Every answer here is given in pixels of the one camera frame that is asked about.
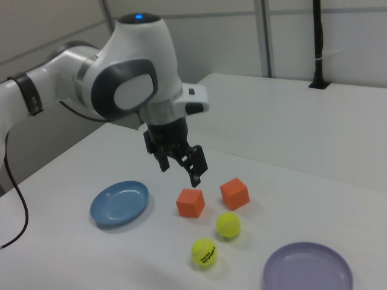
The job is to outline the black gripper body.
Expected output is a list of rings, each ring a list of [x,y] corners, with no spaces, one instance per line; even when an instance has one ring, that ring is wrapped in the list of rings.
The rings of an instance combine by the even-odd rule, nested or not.
[[[162,125],[147,124],[147,127],[143,135],[148,153],[165,153],[176,158],[189,155],[191,149],[187,142],[188,127],[185,118]]]

